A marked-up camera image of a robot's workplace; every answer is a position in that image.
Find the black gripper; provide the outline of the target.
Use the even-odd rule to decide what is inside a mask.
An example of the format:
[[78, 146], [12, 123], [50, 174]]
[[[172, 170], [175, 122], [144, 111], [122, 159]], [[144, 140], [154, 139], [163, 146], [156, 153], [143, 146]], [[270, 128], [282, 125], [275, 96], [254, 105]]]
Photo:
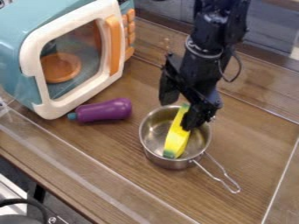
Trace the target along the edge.
[[191, 105], [183, 104], [182, 128], [192, 130], [215, 116], [222, 108], [216, 89], [220, 80], [220, 54], [194, 54], [183, 56], [174, 52], [166, 54], [163, 74], [159, 83], [160, 104], [170, 105], [183, 95]]

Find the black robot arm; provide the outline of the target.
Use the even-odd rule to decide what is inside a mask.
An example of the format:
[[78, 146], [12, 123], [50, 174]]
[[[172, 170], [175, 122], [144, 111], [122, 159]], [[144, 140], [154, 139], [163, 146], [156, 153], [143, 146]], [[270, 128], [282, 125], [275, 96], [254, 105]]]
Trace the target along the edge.
[[226, 68], [238, 57], [235, 44], [249, 31], [250, 3], [251, 0], [195, 0], [184, 55], [166, 55], [159, 101], [170, 105], [183, 96], [190, 102], [180, 121], [184, 130], [202, 126], [222, 108], [218, 82], [237, 79], [226, 75]]

